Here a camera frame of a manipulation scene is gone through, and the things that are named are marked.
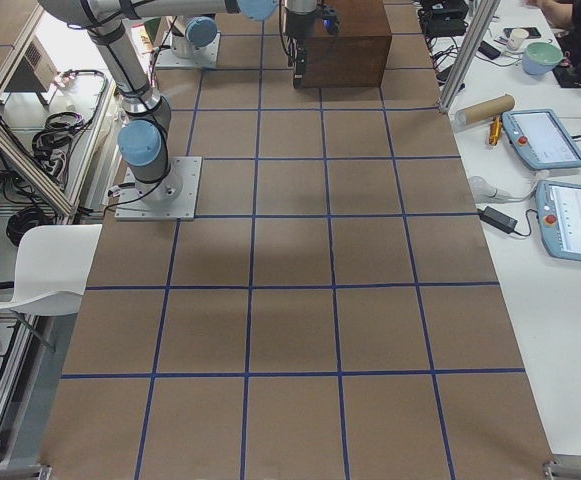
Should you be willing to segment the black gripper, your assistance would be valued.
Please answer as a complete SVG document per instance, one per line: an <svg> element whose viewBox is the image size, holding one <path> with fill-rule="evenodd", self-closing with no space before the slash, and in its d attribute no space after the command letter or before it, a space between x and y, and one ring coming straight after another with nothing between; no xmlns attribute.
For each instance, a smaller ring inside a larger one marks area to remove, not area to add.
<svg viewBox="0 0 581 480"><path fill-rule="evenodd" d="M325 1L287 0L282 2L282 32L290 38L290 60L293 66L293 87L298 89L307 67L307 50L303 40L311 37L316 23L321 22L331 36L339 33L337 10Z"/></svg>

